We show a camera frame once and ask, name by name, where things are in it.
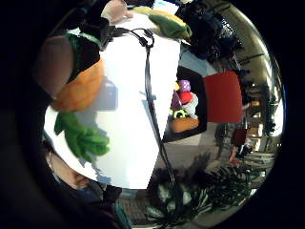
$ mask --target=cable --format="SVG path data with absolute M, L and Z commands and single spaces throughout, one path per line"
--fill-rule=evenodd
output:
M 139 35 L 136 31 L 143 31 L 145 36 L 149 37 L 152 40 L 152 42 L 149 43 L 148 40 L 144 36 Z M 154 44 L 153 33 L 150 30 L 146 30 L 143 28 L 137 28 L 137 29 L 133 29 L 133 30 L 128 30 L 125 28 L 115 28 L 112 36 L 117 37 L 117 36 L 123 35 L 124 33 L 129 33 L 129 34 L 132 34 L 133 36 L 135 36 L 138 39 L 138 41 L 140 42 L 141 46 L 143 46 L 146 49 L 145 93 L 146 93 L 146 97 L 147 97 L 150 115 L 152 118 L 153 134 L 154 134 L 154 137 L 158 144 L 159 154 L 161 155 L 161 158 L 167 168 L 167 171 L 169 173 L 170 180 L 171 180 L 171 185 L 173 187 L 173 196 L 174 196 L 175 203 L 176 203 L 176 208 L 175 208 L 175 211 L 173 214 L 173 220 L 176 220 L 179 217 L 179 214 L 182 210 L 181 209 L 182 194 L 181 194 L 181 190 L 178 188 L 178 185 L 175 182 L 175 178 L 173 175 L 173 167 L 168 159 L 168 155 L 167 155 L 164 143 L 163 143 L 161 135 L 160 135 L 160 130 L 159 130 L 159 126 L 157 123 L 157 118 L 156 118 L 156 113 L 155 113 L 155 108 L 154 108 L 155 96 L 153 95 L 153 92 L 152 92 L 151 71 L 150 71 L 150 68 L 151 68 L 150 54 L 151 54 L 151 48 L 153 47 L 153 44 Z M 168 225 L 168 223 L 162 225 L 161 228 L 165 228 L 167 225 Z

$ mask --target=fisheye lens view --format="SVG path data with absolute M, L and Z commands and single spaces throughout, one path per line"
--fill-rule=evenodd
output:
M 220 0 L 87 0 L 40 48 L 54 179 L 116 228 L 212 228 L 268 178 L 285 131 L 280 66 Z

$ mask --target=red cushion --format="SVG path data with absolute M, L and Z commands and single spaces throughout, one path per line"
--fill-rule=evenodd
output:
M 235 72 L 226 71 L 203 78 L 208 122 L 240 122 L 242 98 Z

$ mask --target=orange object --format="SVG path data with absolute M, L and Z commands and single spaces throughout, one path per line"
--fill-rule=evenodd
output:
M 176 118 L 172 122 L 172 130 L 175 133 L 180 133 L 196 128 L 199 125 L 199 119 L 191 117 Z
M 104 78 L 102 59 L 65 85 L 51 106 L 58 112 L 78 112 L 88 108 L 96 98 Z

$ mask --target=green leaf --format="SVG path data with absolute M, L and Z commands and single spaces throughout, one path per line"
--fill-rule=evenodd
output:
M 79 137 L 80 140 L 87 142 L 87 143 L 93 143 L 93 144 L 104 144 L 107 145 L 109 143 L 109 138 L 106 136 L 102 136 L 99 134 L 94 135 L 81 135 Z
M 163 184 L 158 185 L 158 197 L 162 202 L 166 202 L 167 199 L 172 197 L 170 189 L 165 187 Z
M 182 192 L 187 192 L 187 193 L 190 192 L 190 189 L 188 188 L 188 186 L 186 184 L 180 183 L 179 186 L 180 186 Z
M 96 128 L 88 127 L 86 135 L 98 135 L 98 130 Z
M 82 154 L 82 157 L 83 157 L 85 160 L 87 160 L 89 163 L 92 163 L 92 158 L 91 158 L 86 152 L 84 152 L 84 153 Z
M 199 202 L 201 202 L 202 200 L 201 199 L 203 199 L 203 196 L 205 195 L 205 190 L 204 189 L 201 189 L 201 192 L 200 192 L 200 195 L 199 195 Z
M 148 217 L 155 219 L 162 219 L 165 217 L 164 213 L 161 210 L 151 206 L 147 207 L 147 215 Z
M 191 200 L 192 200 L 191 194 L 188 192 L 183 192 L 183 198 L 182 198 L 183 205 L 187 205 L 188 203 L 191 202 Z
M 218 177 L 218 173 L 213 172 L 213 171 L 211 171 L 210 173 L 211 173 L 211 176 L 212 176 L 212 177 Z
M 198 190 L 194 190 L 193 191 L 193 198 L 194 199 L 199 199 L 200 198 L 200 193 L 201 193 L 202 189 Z
M 228 170 L 226 170 L 224 167 L 220 168 L 219 173 L 224 176 L 227 176 L 229 174 Z
M 64 130 L 72 131 L 79 135 L 86 134 L 88 128 L 78 122 L 75 113 L 59 113 L 57 116 L 60 117 Z
M 170 201 L 166 208 L 167 208 L 169 213 L 172 212 L 175 209 L 175 202 L 173 200 Z
M 76 157 L 82 156 L 82 149 L 81 146 L 78 144 L 77 141 L 77 134 L 71 131 L 65 131 L 65 139 L 70 150 Z
M 206 201 L 208 200 L 209 198 L 209 195 L 206 194 L 206 192 L 204 192 L 204 196 L 202 198 L 200 198 L 200 204 L 199 204 L 199 207 L 202 207 L 204 206 L 204 204 L 206 203 Z
M 235 169 L 233 167 L 228 167 L 228 170 L 230 170 L 231 175 L 235 176 Z
M 146 219 L 152 223 L 156 223 L 158 222 L 158 219 L 155 219 L 155 218 L 151 218 L 151 217 L 146 217 Z
M 198 215 L 205 213 L 205 212 L 209 212 L 210 210 L 212 210 L 212 208 L 213 208 L 213 206 L 211 204 L 208 204 L 205 207 L 199 209 Z
M 59 135 L 64 130 L 62 120 L 60 118 L 60 115 L 57 114 L 55 125 L 54 125 L 54 132 L 56 135 Z
M 80 141 L 79 143 L 85 149 L 85 151 L 89 151 L 94 155 L 102 156 L 109 151 L 109 148 L 106 145 L 94 144 L 83 141 Z

